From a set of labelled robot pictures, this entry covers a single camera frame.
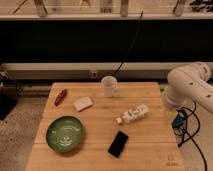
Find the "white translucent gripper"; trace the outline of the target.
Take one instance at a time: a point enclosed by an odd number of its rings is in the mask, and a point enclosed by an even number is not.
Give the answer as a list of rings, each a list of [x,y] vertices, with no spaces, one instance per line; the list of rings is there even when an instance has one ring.
[[[171,124],[177,115],[176,107],[174,104],[169,103],[166,99],[163,100],[163,104],[165,106],[165,123]]]

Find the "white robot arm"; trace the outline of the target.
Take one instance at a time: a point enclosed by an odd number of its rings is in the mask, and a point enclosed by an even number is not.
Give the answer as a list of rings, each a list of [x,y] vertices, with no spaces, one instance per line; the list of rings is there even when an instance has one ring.
[[[166,124],[173,122],[176,110],[183,107],[188,99],[213,114],[213,86],[207,83],[210,77],[210,67],[204,62],[180,66],[168,73],[168,85],[162,92]]]

